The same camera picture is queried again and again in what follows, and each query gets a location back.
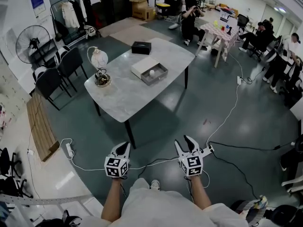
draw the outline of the pink checkered tablecloth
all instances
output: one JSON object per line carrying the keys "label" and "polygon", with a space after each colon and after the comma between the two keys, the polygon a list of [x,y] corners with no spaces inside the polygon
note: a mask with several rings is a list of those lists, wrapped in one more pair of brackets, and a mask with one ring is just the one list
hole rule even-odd
{"label": "pink checkered tablecloth", "polygon": [[224,39],[225,46],[224,46],[224,51],[222,53],[222,57],[224,61],[226,61],[229,50],[235,45],[236,40],[238,38],[238,28],[232,27],[231,35],[227,34],[229,29],[225,28],[225,30],[222,31],[220,28],[216,28],[212,23],[204,24],[200,26],[200,29],[203,30],[207,29],[209,34],[217,36],[218,39]]}

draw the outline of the gray tray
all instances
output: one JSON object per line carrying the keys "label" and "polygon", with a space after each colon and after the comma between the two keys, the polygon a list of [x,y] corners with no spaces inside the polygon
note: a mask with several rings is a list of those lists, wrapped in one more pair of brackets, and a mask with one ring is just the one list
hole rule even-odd
{"label": "gray tray", "polygon": [[[155,76],[151,77],[150,76],[150,71],[154,70],[155,71]],[[168,70],[158,63],[157,65],[153,66],[152,68],[148,69],[146,72],[141,74],[141,79],[143,82],[145,82],[148,86],[151,84],[155,83],[156,81],[159,81],[161,78],[165,77],[168,73]]]}

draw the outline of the poster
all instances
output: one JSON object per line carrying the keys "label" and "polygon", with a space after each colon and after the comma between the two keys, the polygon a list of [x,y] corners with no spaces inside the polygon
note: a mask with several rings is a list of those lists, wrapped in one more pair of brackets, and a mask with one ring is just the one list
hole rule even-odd
{"label": "poster", "polygon": [[45,11],[45,4],[43,0],[31,0],[35,16]]}

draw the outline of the shoe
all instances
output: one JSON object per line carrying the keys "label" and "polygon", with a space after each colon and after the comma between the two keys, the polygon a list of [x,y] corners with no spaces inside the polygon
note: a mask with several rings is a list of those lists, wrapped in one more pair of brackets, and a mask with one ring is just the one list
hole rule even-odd
{"label": "shoe", "polygon": [[239,50],[240,50],[240,51],[243,51],[243,52],[245,52],[245,53],[247,52],[247,50],[243,49],[242,47],[239,47]]}
{"label": "shoe", "polygon": [[270,83],[270,81],[266,77],[263,77],[262,79],[263,79],[263,81]]}
{"label": "shoe", "polygon": [[158,180],[153,180],[151,182],[150,188],[153,189],[153,190],[159,191],[160,190],[160,182]]}
{"label": "shoe", "polygon": [[185,40],[184,44],[186,44],[187,46],[189,45],[190,40]]}
{"label": "shoe", "polygon": [[278,93],[278,92],[276,91],[276,87],[272,87],[272,86],[270,85],[270,89],[273,90],[274,93]]}

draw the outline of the concrete floor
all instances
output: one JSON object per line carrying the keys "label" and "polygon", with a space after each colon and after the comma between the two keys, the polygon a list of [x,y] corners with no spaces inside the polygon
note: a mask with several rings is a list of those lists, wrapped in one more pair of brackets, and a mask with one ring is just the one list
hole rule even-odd
{"label": "concrete floor", "polygon": [[[167,29],[170,25],[170,22],[164,20],[154,20],[142,26],[172,37],[171,42],[195,53],[196,43],[192,42],[186,47],[177,30]],[[110,36],[88,42],[83,40],[76,46],[81,50],[83,66],[88,76],[95,72],[87,60],[88,46],[104,50],[109,61],[131,48]],[[244,77],[254,78],[261,71],[263,65],[257,64],[257,60],[240,52],[237,47],[232,48],[230,53],[242,64]],[[215,57],[210,51],[201,52],[189,66],[187,90],[184,89],[184,74],[181,74],[130,119],[137,144],[137,150],[131,151],[132,167],[144,166],[156,158],[177,156],[174,139],[185,144],[184,134],[204,147],[207,138],[234,106],[237,76],[241,75],[240,67],[232,57],[229,56],[226,63],[220,59],[217,69],[213,67],[214,61]],[[99,169],[103,168],[105,156],[111,148],[128,140],[128,136],[124,124],[105,112],[101,112],[102,116],[98,117],[93,101],[83,85],[86,79],[80,71],[79,69],[78,77],[73,75],[70,78],[78,90],[75,93],[68,87],[72,98],[60,90],[52,96],[55,104],[61,108],[60,111],[48,102],[45,105],[57,139],[73,138],[75,164],[85,169]],[[269,85],[262,81],[264,73],[252,85],[239,87],[237,107],[211,140],[237,146],[274,148],[296,139],[298,121],[284,106],[282,97],[274,94]],[[285,176],[279,166],[279,158],[289,150],[288,147],[269,152],[219,145],[214,145],[214,149],[218,157],[235,163],[246,174],[256,195],[267,196],[270,206],[296,204],[296,200],[289,198],[280,185]],[[236,200],[254,199],[243,175],[235,167],[209,155],[204,160],[204,170],[210,175],[210,185],[206,192],[212,203],[222,202],[230,206]],[[93,195],[104,204],[111,184],[104,171],[83,171],[78,168],[76,171]],[[127,193],[139,173],[136,170],[128,172],[128,178],[123,183]],[[190,199],[183,176],[177,161],[149,167],[142,175],[148,182],[152,179],[160,180],[163,190],[177,191]],[[206,175],[202,175],[202,180],[207,185]]]}

